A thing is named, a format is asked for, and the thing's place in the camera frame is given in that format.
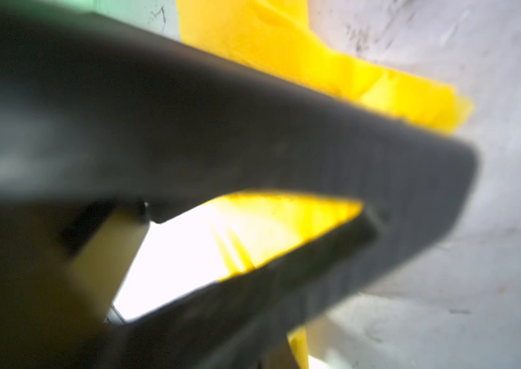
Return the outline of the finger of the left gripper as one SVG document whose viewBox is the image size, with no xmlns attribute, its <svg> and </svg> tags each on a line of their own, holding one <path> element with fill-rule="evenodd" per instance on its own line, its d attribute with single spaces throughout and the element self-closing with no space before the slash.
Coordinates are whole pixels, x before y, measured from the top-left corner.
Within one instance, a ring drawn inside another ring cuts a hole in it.
<svg viewBox="0 0 521 369">
<path fill-rule="evenodd" d="M 0 368 L 248 368 L 451 230 L 463 142 L 97 14 L 0 1 Z M 242 190 L 357 200 L 354 219 L 128 324 L 105 216 L 146 228 Z"/>
</svg>

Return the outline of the yellow paper napkin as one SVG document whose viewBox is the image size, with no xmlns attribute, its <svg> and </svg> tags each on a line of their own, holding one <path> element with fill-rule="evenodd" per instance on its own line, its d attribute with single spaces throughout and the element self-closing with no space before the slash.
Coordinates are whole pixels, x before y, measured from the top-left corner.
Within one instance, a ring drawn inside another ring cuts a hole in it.
<svg viewBox="0 0 521 369">
<path fill-rule="evenodd" d="M 474 106 L 450 85 L 334 51 L 311 31 L 305 1 L 179 1 L 180 37 L 197 49 L 449 135 Z M 195 208 L 224 278 L 242 275 L 359 215 L 358 202 L 240 193 Z"/>
</svg>

